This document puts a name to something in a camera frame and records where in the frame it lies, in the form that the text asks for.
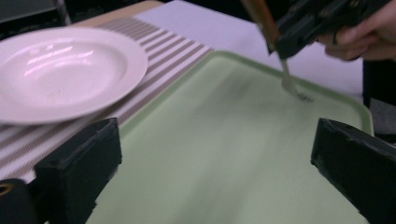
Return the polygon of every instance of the plate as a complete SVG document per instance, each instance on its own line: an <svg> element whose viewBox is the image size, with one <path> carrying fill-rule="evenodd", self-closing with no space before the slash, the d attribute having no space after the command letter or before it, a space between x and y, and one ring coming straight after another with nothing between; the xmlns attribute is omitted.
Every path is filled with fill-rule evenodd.
<svg viewBox="0 0 396 224"><path fill-rule="evenodd" d="M0 122L44 124L103 109L146 74L146 52L98 28L51 28L0 42Z"/></svg>

